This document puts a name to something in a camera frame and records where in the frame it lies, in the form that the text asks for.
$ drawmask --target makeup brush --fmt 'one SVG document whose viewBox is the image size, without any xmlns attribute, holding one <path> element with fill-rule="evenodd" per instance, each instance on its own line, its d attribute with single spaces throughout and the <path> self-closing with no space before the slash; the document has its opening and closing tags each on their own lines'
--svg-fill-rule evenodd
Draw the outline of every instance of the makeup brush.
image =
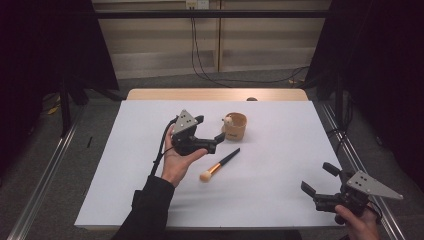
<svg viewBox="0 0 424 240">
<path fill-rule="evenodd" d="M 213 165 L 211 168 L 209 168 L 207 171 L 204 171 L 202 174 L 200 174 L 200 181 L 202 182 L 209 182 L 212 175 L 215 174 L 222 166 L 224 166 L 228 161 L 231 160 L 238 152 L 240 152 L 240 148 L 237 148 L 234 152 L 230 153 L 230 155 L 226 156 L 224 159 L 219 161 L 219 163 Z"/>
</svg>

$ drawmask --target white board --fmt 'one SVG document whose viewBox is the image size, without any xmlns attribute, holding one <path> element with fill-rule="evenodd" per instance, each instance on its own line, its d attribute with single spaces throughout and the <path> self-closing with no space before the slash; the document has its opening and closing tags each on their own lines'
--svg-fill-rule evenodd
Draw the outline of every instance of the white board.
<svg viewBox="0 0 424 240">
<path fill-rule="evenodd" d="M 195 136 L 213 139 L 230 112 L 247 117 L 241 142 L 225 140 L 216 154 L 192 164 L 175 191 L 168 228 L 240 229 L 336 226 L 334 214 L 318 212 L 301 189 L 335 194 L 340 180 L 322 169 L 340 168 L 312 102 L 124 101 L 75 222 L 87 229 L 118 228 L 142 189 L 163 131 L 186 109 L 204 115 Z M 240 147 L 209 183 L 199 175 Z M 160 176 L 162 164 L 156 176 Z"/>
</svg>

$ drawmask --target brush bristles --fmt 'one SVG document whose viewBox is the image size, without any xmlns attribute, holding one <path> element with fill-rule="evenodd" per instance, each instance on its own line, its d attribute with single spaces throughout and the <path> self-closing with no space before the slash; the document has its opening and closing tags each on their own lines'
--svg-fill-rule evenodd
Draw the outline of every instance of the brush bristles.
<svg viewBox="0 0 424 240">
<path fill-rule="evenodd" d="M 212 177 L 212 174 L 209 171 L 204 171 L 202 174 L 200 174 L 200 181 L 209 182 L 211 177 Z"/>
</svg>

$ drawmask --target person's hand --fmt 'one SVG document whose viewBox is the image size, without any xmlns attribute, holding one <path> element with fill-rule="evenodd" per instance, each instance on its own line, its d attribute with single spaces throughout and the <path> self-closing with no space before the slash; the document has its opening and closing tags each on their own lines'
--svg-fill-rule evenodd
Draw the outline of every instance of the person's hand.
<svg viewBox="0 0 424 240">
<path fill-rule="evenodd" d="M 335 208 L 337 214 L 346 220 L 346 226 L 351 240 L 378 240 L 377 216 L 365 209 L 361 217 L 355 216 L 349 209 L 342 205 Z"/>
<path fill-rule="evenodd" d="M 188 167 L 197 159 L 208 153 L 206 149 L 198 149 L 187 156 L 178 154 L 171 143 L 171 134 L 174 126 L 168 129 L 165 137 L 165 159 L 163 163 L 162 179 L 170 182 L 174 187 L 177 187 L 187 173 Z"/>
</svg>

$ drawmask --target person's arm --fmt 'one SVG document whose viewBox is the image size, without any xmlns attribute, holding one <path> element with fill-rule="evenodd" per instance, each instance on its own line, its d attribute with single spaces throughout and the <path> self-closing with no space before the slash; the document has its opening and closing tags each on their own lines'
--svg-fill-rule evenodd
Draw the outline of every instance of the person's arm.
<svg viewBox="0 0 424 240">
<path fill-rule="evenodd" d="M 365 209 L 361 217 L 355 216 L 349 209 L 337 205 L 336 212 L 346 220 L 350 240 L 378 240 L 377 216 Z"/>
<path fill-rule="evenodd" d="M 168 209 L 175 188 L 184 178 L 189 166 L 207 154 L 199 149 L 188 156 L 180 156 L 172 147 L 170 127 L 165 138 L 165 157 L 161 178 L 149 176 L 142 191 L 135 191 L 132 210 L 113 240 L 163 239 Z"/>
</svg>

